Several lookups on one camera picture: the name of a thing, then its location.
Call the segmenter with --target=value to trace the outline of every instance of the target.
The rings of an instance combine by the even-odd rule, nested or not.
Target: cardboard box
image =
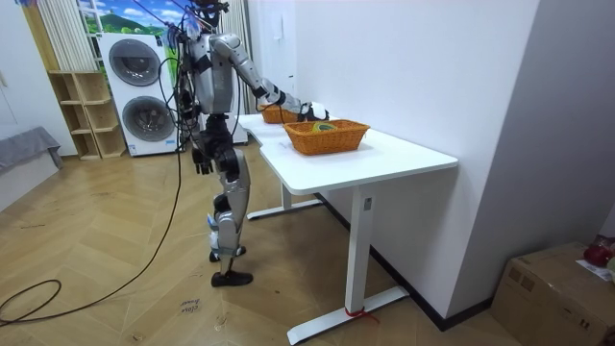
[[[511,259],[491,314],[524,346],[615,345],[615,285],[576,263],[572,243]]]

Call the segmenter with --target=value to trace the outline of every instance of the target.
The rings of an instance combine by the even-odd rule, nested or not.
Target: stacked washer dryer
[[[173,85],[164,47],[150,35],[102,34],[98,40],[115,107],[132,156],[170,153],[177,148],[173,114],[164,104]],[[164,96],[159,84],[162,84]],[[169,103],[177,109],[175,100]]]

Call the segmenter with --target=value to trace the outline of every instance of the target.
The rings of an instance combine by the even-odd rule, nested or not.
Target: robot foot
[[[245,246],[240,246],[237,249],[236,256],[239,257],[239,256],[241,256],[241,255],[243,255],[243,254],[245,254],[247,252],[248,252],[248,249],[246,249]],[[215,255],[213,252],[209,252],[209,262],[216,263],[216,262],[219,262],[219,261],[220,261],[220,258],[217,255]]]
[[[253,279],[254,277],[249,273],[237,273],[230,270],[226,275],[223,275],[220,272],[217,272],[211,277],[211,286],[222,287],[246,285],[251,283]]]

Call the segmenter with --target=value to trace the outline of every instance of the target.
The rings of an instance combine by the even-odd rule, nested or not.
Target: wicker basket
[[[284,124],[292,146],[304,155],[338,153],[356,150],[369,126],[350,120],[323,121],[336,129],[314,132],[313,122]]]
[[[280,106],[278,105],[258,105],[257,110],[262,112],[262,118],[267,124],[282,124],[297,122],[297,113],[282,110],[280,118]]]

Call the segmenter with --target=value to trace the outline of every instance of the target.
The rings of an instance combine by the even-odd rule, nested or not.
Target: white table
[[[353,188],[345,308],[317,317],[288,331],[291,345],[349,321],[346,313],[370,311],[404,298],[396,286],[365,299],[365,280],[376,203],[372,183],[457,166],[457,159],[408,141],[368,130],[352,152],[304,156],[297,152],[282,125],[269,125],[260,114],[241,115],[239,124],[260,144],[260,154],[282,182],[282,206],[248,214],[248,219],[270,216],[320,204],[290,204],[290,194],[305,195],[341,187]]]

